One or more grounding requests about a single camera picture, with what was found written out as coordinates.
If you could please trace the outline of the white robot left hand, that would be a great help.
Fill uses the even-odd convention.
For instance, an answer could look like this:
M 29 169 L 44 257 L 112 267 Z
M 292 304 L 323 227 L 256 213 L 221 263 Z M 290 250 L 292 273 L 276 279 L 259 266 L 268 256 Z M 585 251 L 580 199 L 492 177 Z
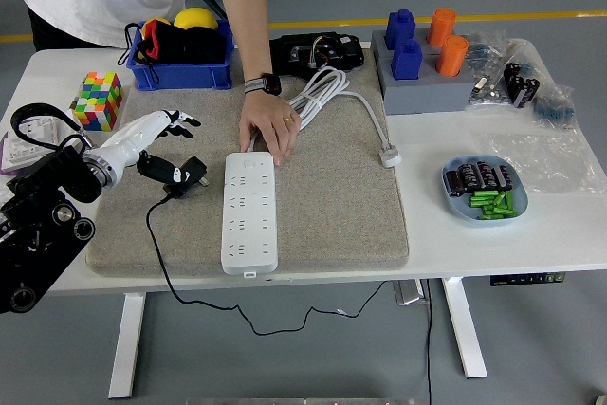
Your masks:
M 192 138 L 183 123 L 199 127 L 201 122 L 178 110 L 159 110 L 146 114 L 121 127 L 101 147 L 89 150 L 85 158 L 101 170 L 101 184 L 109 188 L 117 185 L 124 169 L 135 165 L 139 155 L 158 137 L 171 133 Z

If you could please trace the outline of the person's left hand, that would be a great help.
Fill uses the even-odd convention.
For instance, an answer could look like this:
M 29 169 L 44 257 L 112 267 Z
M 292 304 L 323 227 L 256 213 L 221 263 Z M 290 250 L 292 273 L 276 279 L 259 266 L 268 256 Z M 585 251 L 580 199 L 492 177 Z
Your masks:
M 259 132 L 274 164 L 280 165 L 293 152 L 300 129 L 300 116 L 283 98 L 261 90 L 245 95 L 239 121 L 242 152 L 249 148 L 253 133 Z

